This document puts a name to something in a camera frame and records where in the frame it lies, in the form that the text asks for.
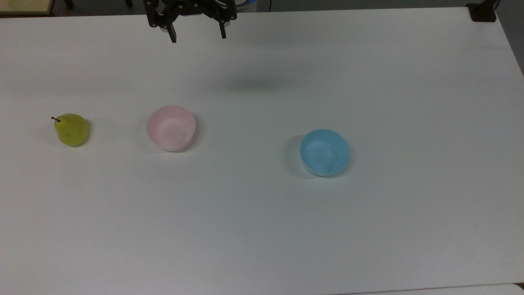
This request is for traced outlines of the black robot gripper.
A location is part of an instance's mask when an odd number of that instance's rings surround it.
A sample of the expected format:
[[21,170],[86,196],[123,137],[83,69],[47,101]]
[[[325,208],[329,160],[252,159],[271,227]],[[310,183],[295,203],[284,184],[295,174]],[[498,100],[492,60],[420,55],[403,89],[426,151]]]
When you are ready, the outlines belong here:
[[222,39],[226,39],[227,22],[237,19],[233,0],[144,0],[143,4],[149,26],[165,29],[172,43],[177,42],[173,22],[180,16],[203,14],[216,20]]

